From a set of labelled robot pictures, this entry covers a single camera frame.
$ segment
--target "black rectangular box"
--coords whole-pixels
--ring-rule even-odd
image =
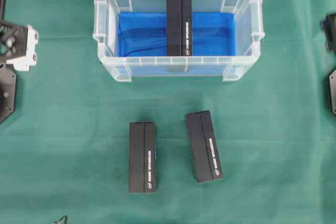
[[[181,0],[166,0],[167,56],[181,56]]]
[[[181,0],[182,56],[193,55],[191,0]]]
[[[215,134],[209,111],[185,115],[197,182],[222,179]]]
[[[130,123],[129,192],[156,190],[156,129],[154,123]]]

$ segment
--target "black metal bracket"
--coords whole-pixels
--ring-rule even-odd
[[[332,113],[336,115],[336,69],[329,77],[330,91],[331,91],[331,104]]]
[[[59,221],[55,221],[54,224],[67,224],[68,222],[68,216],[64,215],[62,218],[59,219]]]
[[[12,66],[0,62],[0,123],[15,110],[16,74]]]

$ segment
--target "green tabletop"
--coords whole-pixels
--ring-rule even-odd
[[[93,0],[7,0],[40,33],[0,125],[1,223],[335,223],[336,117],[320,22],[336,0],[264,0],[259,61],[237,82],[113,80]],[[184,115],[210,110],[225,178],[195,181]],[[157,124],[158,188],[128,193],[129,122]]]

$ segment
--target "clear plastic storage box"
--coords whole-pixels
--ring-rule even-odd
[[[222,76],[239,80],[260,56],[263,0],[192,0],[193,12],[234,14],[234,56],[118,57],[121,12],[166,12],[166,0],[94,0],[98,58],[117,81],[137,76]]]

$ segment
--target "white robot part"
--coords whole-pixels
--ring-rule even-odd
[[[37,63],[35,46],[38,43],[38,31],[34,30],[30,25],[28,25],[27,28],[28,35],[26,55],[6,61],[7,64],[12,64],[15,70],[22,72],[28,72],[30,66],[35,66]]]

